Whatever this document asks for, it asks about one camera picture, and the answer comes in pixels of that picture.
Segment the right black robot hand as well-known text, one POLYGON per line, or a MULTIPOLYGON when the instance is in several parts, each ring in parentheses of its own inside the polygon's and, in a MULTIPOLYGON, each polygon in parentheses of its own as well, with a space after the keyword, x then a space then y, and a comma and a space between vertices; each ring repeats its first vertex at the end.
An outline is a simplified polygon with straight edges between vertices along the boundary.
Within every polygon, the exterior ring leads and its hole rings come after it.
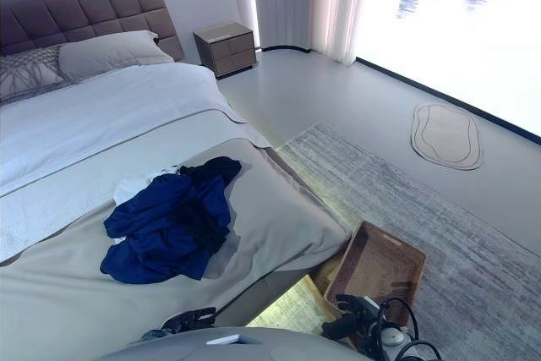
POLYGON ((380 311, 380 306, 368 296, 358 297, 342 293, 336 295, 336 301, 342 312, 341 317, 322 324, 322 336, 331 340, 366 332, 380 311))

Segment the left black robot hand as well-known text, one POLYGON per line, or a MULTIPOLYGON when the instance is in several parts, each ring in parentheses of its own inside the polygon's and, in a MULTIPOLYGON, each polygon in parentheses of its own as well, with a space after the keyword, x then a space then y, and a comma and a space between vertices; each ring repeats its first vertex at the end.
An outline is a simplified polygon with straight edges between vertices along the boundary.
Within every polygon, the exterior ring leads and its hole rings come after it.
POLYGON ((203 308, 183 312, 166 320, 162 330, 168 330, 173 334, 185 331, 194 331, 211 328, 216 321, 216 308, 203 308))

